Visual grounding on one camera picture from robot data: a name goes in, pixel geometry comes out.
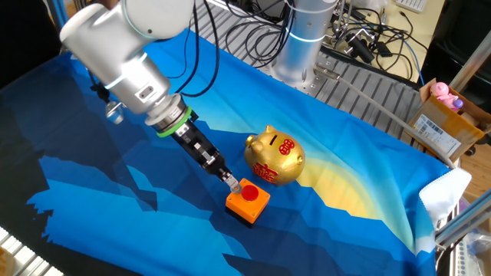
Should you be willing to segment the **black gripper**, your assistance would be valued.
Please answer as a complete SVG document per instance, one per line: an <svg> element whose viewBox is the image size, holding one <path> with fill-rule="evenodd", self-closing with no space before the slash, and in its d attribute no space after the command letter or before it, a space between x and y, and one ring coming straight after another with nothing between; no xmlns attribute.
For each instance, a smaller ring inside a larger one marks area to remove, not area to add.
<svg viewBox="0 0 491 276"><path fill-rule="evenodd" d="M240 189L239 181L226 166L226 160L218 149L204 136L204 134L187 120L171 137L202 167L208 174L217 176L233 192Z"/></svg>

